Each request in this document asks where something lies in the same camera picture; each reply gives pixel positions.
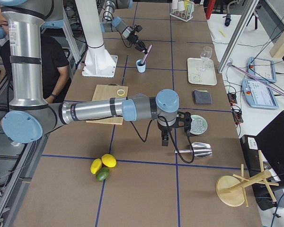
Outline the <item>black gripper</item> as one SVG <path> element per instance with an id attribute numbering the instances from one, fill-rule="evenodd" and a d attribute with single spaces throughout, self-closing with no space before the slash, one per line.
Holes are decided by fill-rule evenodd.
<path id="1" fill-rule="evenodd" d="M 162 131 L 161 132 L 161 145 L 162 146 L 168 146 L 169 145 L 169 132 L 167 131 L 168 128 L 171 130 L 175 127 L 176 119 L 173 119 L 171 121 L 165 121 L 163 118 L 159 118 L 157 120 L 158 128 Z"/>
<path id="2" fill-rule="evenodd" d="M 142 53 L 147 53 L 147 47 L 144 44 L 143 41 L 138 41 L 138 35 L 137 33 L 140 30 L 131 30 L 128 37 L 127 41 L 129 42 L 130 45 L 135 44 L 137 42 L 137 45 L 135 46 L 135 49 L 142 52 Z"/>

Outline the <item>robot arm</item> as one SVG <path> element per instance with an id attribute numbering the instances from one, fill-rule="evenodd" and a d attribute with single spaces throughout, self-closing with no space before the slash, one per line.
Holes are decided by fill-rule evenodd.
<path id="1" fill-rule="evenodd" d="M 134 45 L 136 50 L 147 54 L 148 48 L 138 37 L 138 33 L 142 31 L 142 26 L 129 26 L 123 19 L 114 16 L 116 9 L 130 9 L 132 6 L 132 0 L 105 0 L 100 28 L 103 33 L 118 32 L 121 38 L 125 38 L 128 41 L 129 44 L 125 45 L 126 47 L 130 48 Z"/>
<path id="2" fill-rule="evenodd" d="M 179 115 L 179 97 L 171 89 L 155 97 L 64 101 L 71 85 L 69 61 L 61 45 L 40 32 L 43 23 L 62 19 L 62 8 L 60 0 L 0 0 L 0 25 L 9 37 L 0 56 L 14 92 L 1 132 L 30 143 L 71 122 L 119 116 L 126 121 L 157 120 L 171 129 Z"/>

